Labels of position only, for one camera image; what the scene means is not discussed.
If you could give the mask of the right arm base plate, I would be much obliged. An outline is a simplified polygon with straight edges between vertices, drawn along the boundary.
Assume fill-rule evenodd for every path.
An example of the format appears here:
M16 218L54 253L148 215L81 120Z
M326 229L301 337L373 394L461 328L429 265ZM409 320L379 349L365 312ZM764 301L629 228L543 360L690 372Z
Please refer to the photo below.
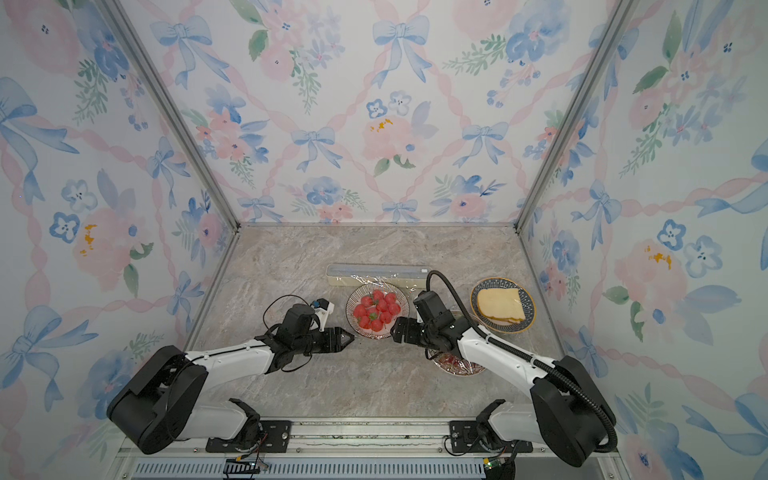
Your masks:
M532 453L531 442L501 440L487 422L453 420L449 422L449 433L444 438L443 448L450 454L463 456L468 453L483 453L498 456L511 453Z

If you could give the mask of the plastic wrap dispenser box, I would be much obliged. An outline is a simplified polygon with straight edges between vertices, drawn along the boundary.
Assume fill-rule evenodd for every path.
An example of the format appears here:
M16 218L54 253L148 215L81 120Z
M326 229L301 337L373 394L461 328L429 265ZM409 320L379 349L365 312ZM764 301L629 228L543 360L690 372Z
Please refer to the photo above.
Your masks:
M396 287L416 289L426 287L427 266L387 264L330 264L326 278L332 286L357 287L368 283L388 283Z

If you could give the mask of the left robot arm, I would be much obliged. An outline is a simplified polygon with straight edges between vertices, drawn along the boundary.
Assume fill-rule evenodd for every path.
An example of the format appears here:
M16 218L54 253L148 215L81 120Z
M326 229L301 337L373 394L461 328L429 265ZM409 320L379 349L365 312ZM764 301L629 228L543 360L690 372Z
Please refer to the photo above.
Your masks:
M333 303L297 303L281 323L244 343L207 351L157 350L109 403L108 419L147 455L175 442L204 439L209 453L252 454L269 437L260 414L232 398L204 405L203 393L239 378L288 372L295 357L335 354L354 336L326 322Z

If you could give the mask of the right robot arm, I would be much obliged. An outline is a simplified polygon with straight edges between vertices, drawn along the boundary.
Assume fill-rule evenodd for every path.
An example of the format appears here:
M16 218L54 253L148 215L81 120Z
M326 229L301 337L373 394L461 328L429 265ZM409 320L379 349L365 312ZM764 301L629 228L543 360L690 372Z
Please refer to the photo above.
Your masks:
M467 311L454 315L433 291L421 292L415 307L416 318L400 316L393 321L395 342L478 364L531 401L532 412L527 415L504 400L488 405L478 419L482 435L497 443L544 444L574 467L594 453L617 449L615 414L577 359L528 352L490 332Z

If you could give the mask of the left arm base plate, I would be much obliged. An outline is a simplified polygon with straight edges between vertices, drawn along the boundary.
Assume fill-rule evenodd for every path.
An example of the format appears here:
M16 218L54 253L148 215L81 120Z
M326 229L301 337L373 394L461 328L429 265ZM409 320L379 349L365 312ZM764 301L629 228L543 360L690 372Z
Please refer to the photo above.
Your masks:
M207 453L285 453L290 440L289 420L247 420L232 439L209 438Z

